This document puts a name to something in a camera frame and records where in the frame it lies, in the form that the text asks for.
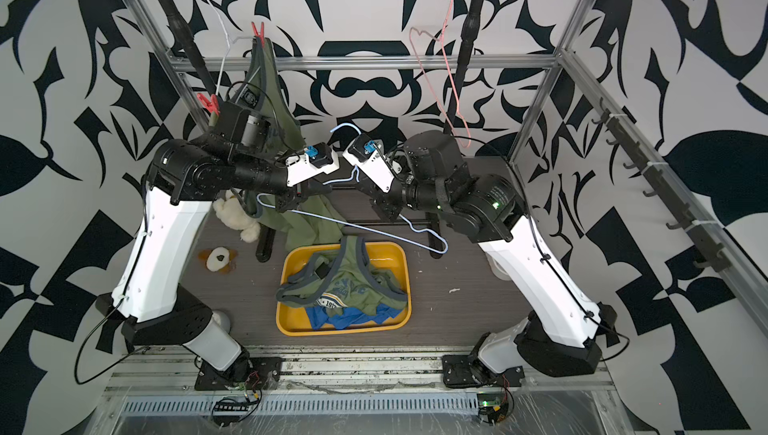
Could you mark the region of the green tank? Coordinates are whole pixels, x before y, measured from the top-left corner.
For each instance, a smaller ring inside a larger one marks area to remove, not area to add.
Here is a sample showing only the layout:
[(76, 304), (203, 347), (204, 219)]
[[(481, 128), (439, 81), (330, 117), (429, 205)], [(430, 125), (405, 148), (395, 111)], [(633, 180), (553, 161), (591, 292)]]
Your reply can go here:
[[(257, 95), (255, 107), (235, 104), (251, 111), (243, 134), (243, 143), (255, 148), (257, 153), (279, 168), (286, 168), (289, 156), (299, 155), (306, 142), (298, 120), (294, 117), (280, 86), (276, 57), (272, 41), (265, 37), (265, 45), (254, 52), (253, 61), (258, 63), (259, 74), (249, 83), (247, 95)], [(280, 213), (261, 209), (256, 196), (257, 189), (243, 189), (237, 198), (246, 213), (265, 228), (282, 232), (286, 236), (286, 249), (338, 243), (343, 237), (341, 226), (324, 220), (312, 219), (295, 213)], [(332, 215), (335, 208), (324, 195), (315, 195), (302, 203), (304, 208), (315, 209), (323, 215)]]
[(389, 269), (371, 264), (365, 240), (344, 236), (337, 248), (315, 251), (298, 272), (288, 276), (276, 300), (292, 308), (320, 307), (330, 316), (347, 308), (374, 316), (381, 305), (408, 306), (408, 294)]

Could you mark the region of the blue wire hanger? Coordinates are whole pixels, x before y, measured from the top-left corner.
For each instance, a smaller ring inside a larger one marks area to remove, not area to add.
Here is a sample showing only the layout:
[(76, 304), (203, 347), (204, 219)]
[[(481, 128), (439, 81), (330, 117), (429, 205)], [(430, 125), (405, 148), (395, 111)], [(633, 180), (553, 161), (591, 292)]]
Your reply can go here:
[[(341, 123), (332, 130), (337, 131), (345, 127), (355, 131), (355, 135), (346, 147), (358, 135), (367, 134), (357, 125), (349, 122)], [(337, 226), (348, 226), (357, 230), (369, 231), (384, 237), (390, 235), (388, 232), (382, 230), (384, 226), (394, 226), (404, 223), (415, 233), (425, 233), (428, 236), (428, 243), (422, 244), (403, 237), (398, 237), (397, 239), (399, 241), (428, 250), (432, 252), (436, 258), (441, 257), (448, 251), (448, 242), (440, 234), (440, 222), (435, 215), (424, 215), (418, 227), (414, 226), (413, 221), (408, 219), (408, 217), (402, 213), (396, 222), (381, 220), (371, 206), (371, 195), (375, 185), (357, 167), (354, 167), (343, 158), (343, 151), (344, 150), (336, 152), (339, 157), (340, 166), (346, 164), (350, 167), (349, 176), (346, 178), (328, 179), (321, 182), (324, 185), (323, 195), (326, 196), (330, 202), (339, 203), (340, 207), (335, 209), (332, 215), (323, 215), (318, 210), (304, 208), (301, 203), (297, 209), (286, 211), (287, 213), (295, 213), (312, 219), (324, 220)], [(393, 166), (398, 176), (400, 174), (399, 165), (393, 161)], [(271, 200), (267, 200), (264, 194), (258, 194), (256, 200), (261, 209), (269, 208), (278, 212), (275, 209), (275, 196), (273, 196)]]

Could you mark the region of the pink wire hanger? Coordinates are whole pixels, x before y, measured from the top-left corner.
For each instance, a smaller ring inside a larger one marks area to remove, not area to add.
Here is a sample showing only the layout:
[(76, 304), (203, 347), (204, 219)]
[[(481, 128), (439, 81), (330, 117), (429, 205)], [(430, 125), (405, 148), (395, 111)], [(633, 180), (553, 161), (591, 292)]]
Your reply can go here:
[[(465, 117), (461, 113), (461, 102), (460, 102), (460, 95), (459, 95), (458, 86), (457, 86), (457, 78), (454, 75), (454, 73), (451, 71), (450, 62), (445, 52), (445, 49), (446, 49), (445, 33), (446, 33), (446, 30), (448, 29), (451, 15), (453, 13), (454, 2), (455, 0), (448, 0), (447, 10), (446, 10), (446, 13), (441, 25), (441, 29), (438, 35), (432, 35), (426, 30), (412, 26), (410, 27), (410, 29), (408, 29), (408, 42), (410, 44), (410, 48), (412, 49), (413, 55), (416, 57), (419, 71), (421, 75), (426, 78), (429, 91), (432, 94), (440, 110), (440, 113), (445, 117), (445, 121), (448, 123), (450, 133), (452, 135), (455, 134), (455, 129), (457, 126), (455, 119), (458, 118), (462, 122), (464, 130), (466, 132), (466, 138), (465, 138), (466, 144), (463, 144), (462, 147), (469, 148), (472, 142), (471, 135), (470, 135), (470, 128), (469, 128), (468, 122), (466, 121)], [(427, 75), (425, 66), (422, 63), (421, 55), (416, 51), (415, 43), (413, 40), (414, 36), (428, 36), (432, 41), (435, 41), (439, 44), (440, 55), (442, 56), (447, 78), (450, 82), (450, 88), (451, 88), (451, 95), (448, 97), (448, 102), (445, 102), (443, 100), (438, 100), (437, 93), (433, 85), (431, 84), (431, 81), (429, 79), (429, 76)]]

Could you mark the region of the blue tank top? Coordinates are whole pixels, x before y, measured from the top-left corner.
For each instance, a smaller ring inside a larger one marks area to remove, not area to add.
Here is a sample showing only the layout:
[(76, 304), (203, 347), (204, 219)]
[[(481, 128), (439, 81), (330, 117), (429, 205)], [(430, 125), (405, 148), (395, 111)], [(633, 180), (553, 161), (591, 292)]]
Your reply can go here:
[(336, 330), (346, 330), (369, 322), (381, 325), (389, 319), (399, 316), (402, 310), (380, 304), (374, 315), (368, 315), (352, 307), (343, 308), (340, 315), (329, 315), (326, 308), (322, 306), (306, 307), (305, 312), (313, 330), (320, 330), (325, 325), (330, 325)]

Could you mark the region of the white wire hanger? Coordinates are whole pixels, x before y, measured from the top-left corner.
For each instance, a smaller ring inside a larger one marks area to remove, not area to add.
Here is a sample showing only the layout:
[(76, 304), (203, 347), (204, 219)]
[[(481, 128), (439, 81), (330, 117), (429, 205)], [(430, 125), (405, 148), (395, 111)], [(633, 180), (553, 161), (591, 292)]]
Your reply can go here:
[[(224, 15), (225, 12), (223, 6), (221, 4), (217, 5), (213, 3), (211, 0), (205, 0), (205, 2), (207, 4), (209, 15), (214, 15), (220, 26), (220, 29), (211, 29), (212, 35), (210, 35), (210, 38), (212, 40), (219, 39), (220, 43), (218, 44), (218, 48), (223, 50), (222, 54), (219, 56), (219, 67), (212, 72), (211, 77), (214, 81), (212, 87), (208, 88), (208, 91), (213, 98), (218, 97), (221, 101), (228, 100), (238, 105), (255, 107), (258, 101), (258, 96), (247, 95), (247, 91), (249, 90), (249, 83), (253, 82), (254, 77), (258, 75), (260, 71), (258, 63), (253, 61), (253, 55), (260, 47), (261, 39), (257, 33), (254, 33), (250, 38), (243, 34), (232, 38), (227, 30), (228, 25), (222, 18), (222, 15)], [(230, 55), (232, 46), (235, 46), (236, 48), (244, 48), (244, 42), (246, 40), (252, 45), (250, 51), (243, 54), (243, 59), (248, 60), (249, 62), (248, 69), (245, 71), (245, 76), (241, 80), (232, 82), (228, 86), (229, 89), (236, 88), (236, 91), (233, 94), (227, 94), (225, 97), (222, 97), (220, 93), (222, 78), (226, 72), (225, 68), (228, 66), (227, 59), (232, 60), (232, 56)]]

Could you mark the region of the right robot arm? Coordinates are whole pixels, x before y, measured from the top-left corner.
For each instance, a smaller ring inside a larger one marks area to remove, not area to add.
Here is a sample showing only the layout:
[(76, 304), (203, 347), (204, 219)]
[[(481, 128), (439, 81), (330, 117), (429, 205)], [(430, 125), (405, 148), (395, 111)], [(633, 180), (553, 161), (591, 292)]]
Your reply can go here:
[(550, 377), (593, 374), (603, 359), (598, 338), (614, 334), (616, 312), (591, 300), (546, 245), (515, 170), (472, 174), (457, 140), (441, 131), (414, 135), (400, 148), (400, 157), (380, 156), (367, 144), (357, 163), (376, 210), (387, 218), (405, 207), (437, 216), (477, 244), (531, 307), (521, 322), (482, 336), (471, 367), (495, 375), (522, 364)]

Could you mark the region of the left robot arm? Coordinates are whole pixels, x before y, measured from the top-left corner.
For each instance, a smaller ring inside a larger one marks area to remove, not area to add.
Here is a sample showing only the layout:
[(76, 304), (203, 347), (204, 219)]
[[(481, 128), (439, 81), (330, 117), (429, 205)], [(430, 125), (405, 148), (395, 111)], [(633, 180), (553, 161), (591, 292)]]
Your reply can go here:
[(183, 346), (224, 379), (247, 378), (247, 350), (180, 281), (221, 192), (266, 193), (290, 208), (320, 193), (312, 179), (290, 178), (285, 159), (304, 146), (284, 102), (227, 100), (201, 136), (170, 139), (156, 149), (142, 178), (142, 219), (125, 271), (97, 302), (107, 319), (121, 322), (128, 350)]

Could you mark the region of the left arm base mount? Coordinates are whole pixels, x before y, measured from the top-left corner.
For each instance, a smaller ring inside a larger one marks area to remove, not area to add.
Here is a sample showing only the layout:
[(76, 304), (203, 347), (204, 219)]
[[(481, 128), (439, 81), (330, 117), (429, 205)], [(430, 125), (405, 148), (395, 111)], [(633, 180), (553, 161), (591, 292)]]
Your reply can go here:
[(269, 389), (282, 374), (284, 359), (278, 356), (249, 357), (245, 351), (226, 370), (217, 370), (201, 357), (195, 360), (198, 369), (194, 390), (199, 392), (221, 390)]

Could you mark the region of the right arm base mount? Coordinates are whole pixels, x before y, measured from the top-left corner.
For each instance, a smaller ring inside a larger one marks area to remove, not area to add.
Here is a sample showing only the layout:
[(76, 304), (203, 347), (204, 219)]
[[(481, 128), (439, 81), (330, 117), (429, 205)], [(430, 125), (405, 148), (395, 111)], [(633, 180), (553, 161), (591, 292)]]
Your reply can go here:
[(468, 354), (449, 354), (441, 357), (442, 382), (449, 389), (480, 388), (485, 386), (521, 387), (525, 378), (522, 366), (514, 366), (497, 374), (479, 360), (479, 349), (490, 335), (483, 334)]

